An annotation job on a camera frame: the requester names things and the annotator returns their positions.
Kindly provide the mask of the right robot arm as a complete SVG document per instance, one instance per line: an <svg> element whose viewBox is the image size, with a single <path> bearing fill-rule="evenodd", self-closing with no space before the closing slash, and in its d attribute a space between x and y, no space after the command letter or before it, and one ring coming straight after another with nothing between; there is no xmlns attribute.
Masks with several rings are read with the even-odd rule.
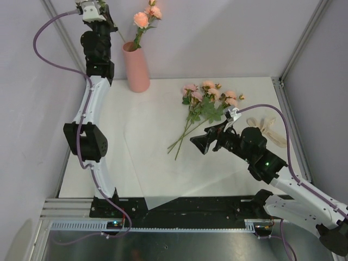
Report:
<svg viewBox="0 0 348 261"><path fill-rule="evenodd" d="M251 204L251 213L257 218L267 214L311 232L331 252L347 256L347 205L328 196L320 189L295 174L282 158L266 148L267 139L259 128L247 127L237 134L232 127L207 127L204 135L190 141L206 154L212 142L213 151L221 148L233 153L248 164L249 173L257 181L273 186L292 199L286 203L272 192L261 190Z"/></svg>

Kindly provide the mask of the cream printed ribbon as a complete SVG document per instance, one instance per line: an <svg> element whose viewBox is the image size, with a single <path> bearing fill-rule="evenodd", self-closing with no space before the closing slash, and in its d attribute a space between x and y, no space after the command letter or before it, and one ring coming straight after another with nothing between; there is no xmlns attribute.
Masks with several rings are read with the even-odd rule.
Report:
<svg viewBox="0 0 348 261"><path fill-rule="evenodd" d="M272 130L272 126L275 124L275 117L266 117L260 122L257 121L254 117L249 117L246 120L246 123L249 127L259 128L261 133L266 136L271 142L280 148L287 148L287 140L277 132Z"/></svg>

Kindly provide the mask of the white wrapping paper sheet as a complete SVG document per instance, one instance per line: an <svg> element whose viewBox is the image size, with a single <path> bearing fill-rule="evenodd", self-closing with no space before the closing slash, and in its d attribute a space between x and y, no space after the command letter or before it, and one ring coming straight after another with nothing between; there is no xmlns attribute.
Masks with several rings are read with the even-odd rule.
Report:
<svg viewBox="0 0 348 261"><path fill-rule="evenodd" d="M113 82L108 167L122 197L143 197L149 208L181 196L254 195L270 186L255 180L247 164L226 150L202 154L188 136L201 135L209 121L187 120L184 88L213 86L217 78L153 80L145 92Z"/></svg>

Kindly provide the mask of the peach rose stem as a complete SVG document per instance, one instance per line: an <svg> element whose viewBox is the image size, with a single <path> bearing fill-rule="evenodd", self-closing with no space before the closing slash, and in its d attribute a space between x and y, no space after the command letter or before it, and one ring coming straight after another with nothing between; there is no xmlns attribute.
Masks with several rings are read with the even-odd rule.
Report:
<svg viewBox="0 0 348 261"><path fill-rule="evenodd" d="M136 35L133 40L132 51L141 48L140 42L142 36L152 28L155 21L160 21L163 18L161 9L157 6L157 1L148 1L147 7L142 12L138 12L133 16L133 22L136 26Z"/></svg>
<svg viewBox="0 0 348 261"><path fill-rule="evenodd" d="M238 107L239 101L243 101L245 96L243 94L237 95L234 91L226 91L224 92L219 100L224 108L229 106Z"/></svg>
<svg viewBox="0 0 348 261"><path fill-rule="evenodd" d="M200 115L201 120L191 125L191 127L186 132L186 135L184 136L183 140L188 134L190 134L192 131L194 131L202 124L206 122L212 123L221 120L222 111L224 107L222 106L221 101L219 100L219 98L221 97L219 92L220 88L221 85L219 83L215 84L212 81L204 81L202 85L198 86L198 89L203 96L202 111ZM183 140L179 141L176 144L176 146L178 146L178 149L175 157L178 157Z"/></svg>

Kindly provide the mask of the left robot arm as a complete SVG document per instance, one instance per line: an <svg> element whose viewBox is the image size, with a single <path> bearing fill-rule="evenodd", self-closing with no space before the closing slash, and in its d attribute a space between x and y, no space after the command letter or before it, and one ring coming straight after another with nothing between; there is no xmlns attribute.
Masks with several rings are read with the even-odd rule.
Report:
<svg viewBox="0 0 348 261"><path fill-rule="evenodd" d="M71 152L78 157L83 169L88 169L95 185L95 197L106 199L101 211L115 217L120 211L116 193L107 168L105 156L108 140L99 129L103 101L114 78L111 60L111 33L118 30L111 18L109 7L103 1L78 1L77 8L89 30L80 38L85 55L86 88L79 111L71 123L64 124L63 131Z"/></svg>

